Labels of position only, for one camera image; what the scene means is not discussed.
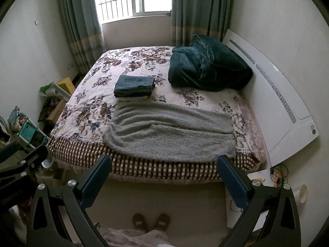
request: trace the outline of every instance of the window sill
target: window sill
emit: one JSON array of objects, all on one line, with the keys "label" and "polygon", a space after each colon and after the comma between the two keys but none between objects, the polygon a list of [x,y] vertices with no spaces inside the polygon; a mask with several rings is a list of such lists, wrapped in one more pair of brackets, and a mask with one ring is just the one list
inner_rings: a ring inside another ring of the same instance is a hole
[{"label": "window sill", "polygon": [[171,14],[170,14],[170,12],[168,12],[168,13],[166,13],[166,14],[154,14],[154,15],[131,16],[131,17],[126,17],[126,18],[116,18],[116,19],[112,19],[112,20],[99,21],[99,23],[100,23],[101,25],[103,25],[103,24],[106,24],[106,23],[111,23],[111,22],[120,21],[120,20],[125,20],[125,19],[144,18],[144,17],[163,17],[163,16],[170,17]]}]

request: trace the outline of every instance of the floral bedspread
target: floral bedspread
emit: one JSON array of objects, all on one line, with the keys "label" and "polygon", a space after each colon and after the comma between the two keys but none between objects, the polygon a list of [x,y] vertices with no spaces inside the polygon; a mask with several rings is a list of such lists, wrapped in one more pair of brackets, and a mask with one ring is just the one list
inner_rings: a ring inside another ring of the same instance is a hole
[{"label": "floral bedspread", "polygon": [[[230,114],[237,150],[245,154],[255,153],[261,162],[264,161],[259,132],[252,127],[252,115],[246,112],[243,115],[241,109],[246,108],[246,105],[239,93],[231,89],[206,92],[193,88],[172,88],[167,80],[171,50],[172,47],[167,46],[134,47],[104,53],[66,104],[51,135],[103,143],[102,135],[118,101],[148,99]],[[156,87],[152,96],[115,98],[113,90],[121,74],[155,77]]]}]

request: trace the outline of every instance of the bed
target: bed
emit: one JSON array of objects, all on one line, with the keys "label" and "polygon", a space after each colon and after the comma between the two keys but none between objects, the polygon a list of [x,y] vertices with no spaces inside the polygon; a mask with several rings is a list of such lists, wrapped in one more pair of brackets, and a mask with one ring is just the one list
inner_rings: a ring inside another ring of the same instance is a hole
[{"label": "bed", "polygon": [[246,172],[287,159],[318,136],[298,94],[259,51],[228,30],[224,39],[253,69],[242,91],[206,92],[172,88],[167,80],[172,47],[133,47],[104,53],[66,104],[48,143],[59,166],[82,173],[103,153],[112,159],[109,177],[122,181],[192,184],[220,181],[215,162],[180,163],[137,159],[116,153],[102,140],[116,103],[113,89],[121,74],[155,77],[151,97],[184,107],[228,113],[236,138],[235,165]]}]

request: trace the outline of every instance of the yellow box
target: yellow box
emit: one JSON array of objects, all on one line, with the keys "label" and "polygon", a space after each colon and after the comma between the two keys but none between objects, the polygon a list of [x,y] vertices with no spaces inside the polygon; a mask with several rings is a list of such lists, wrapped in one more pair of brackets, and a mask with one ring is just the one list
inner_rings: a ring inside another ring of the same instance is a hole
[{"label": "yellow box", "polygon": [[73,95],[75,87],[70,79],[70,77],[63,78],[56,83],[60,88],[64,89],[66,92]]}]

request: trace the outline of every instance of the green curtain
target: green curtain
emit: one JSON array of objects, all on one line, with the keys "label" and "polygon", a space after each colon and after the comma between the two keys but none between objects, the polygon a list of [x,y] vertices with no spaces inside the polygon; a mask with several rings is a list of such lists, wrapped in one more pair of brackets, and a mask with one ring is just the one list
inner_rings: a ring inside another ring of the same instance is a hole
[{"label": "green curtain", "polygon": [[59,0],[70,47],[81,74],[86,74],[106,52],[95,0]]},{"label": "green curtain", "polygon": [[189,45],[194,33],[223,40],[231,0],[172,0],[171,44]]}]

